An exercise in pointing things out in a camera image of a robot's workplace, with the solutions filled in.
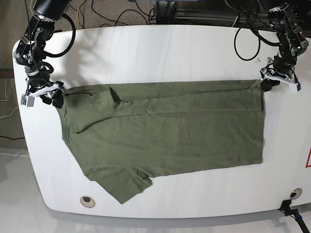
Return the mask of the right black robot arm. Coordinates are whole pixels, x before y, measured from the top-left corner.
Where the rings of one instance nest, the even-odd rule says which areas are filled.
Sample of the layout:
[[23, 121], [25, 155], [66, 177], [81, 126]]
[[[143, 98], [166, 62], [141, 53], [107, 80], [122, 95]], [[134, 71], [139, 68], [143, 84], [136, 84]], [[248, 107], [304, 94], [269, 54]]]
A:
[[[32, 107], [36, 97], [58, 109], [64, 104], [64, 83], [50, 80], [54, 68], [44, 60], [62, 57], [73, 46], [76, 28], [65, 13], [69, 4], [69, 0], [33, 0], [30, 6], [26, 6], [28, 27], [14, 52], [16, 63], [24, 66], [27, 75], [26, 91], [21, 97], [22, 105]], [[70, 43], [61, 53], [47, 52], [44, 50], [46, 42], [52, 38], [55, 22], [61, 18], [66, 19], [72, 27]]]

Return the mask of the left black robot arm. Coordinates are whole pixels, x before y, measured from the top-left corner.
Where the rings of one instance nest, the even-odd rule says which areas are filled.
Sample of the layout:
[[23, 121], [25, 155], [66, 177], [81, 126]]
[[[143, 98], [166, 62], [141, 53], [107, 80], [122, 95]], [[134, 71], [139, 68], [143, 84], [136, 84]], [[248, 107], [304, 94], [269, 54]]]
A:
[[228, 7], [244, 16], [251, 32], [258, 38], [259, 43], [265, 43], [278, 48], [278, 54], [269, 57], [267, 65], [260, 70], [261, 89], [264, 92], [272, 90], [280, 83], [289, 86], [296, 93], [301, 90], [295, 73], [298, 56], [306, 52], [309, 42], [304, 35], [311, 28], [311, 2], [309, 0], [260, 0], [259, 6], [267, 14], [270, 28], [276, 33], [278, 42], [271, 42], [260, 35], [257, 26], [250, 18], [249, 10], [244, 12], [232, 6]]

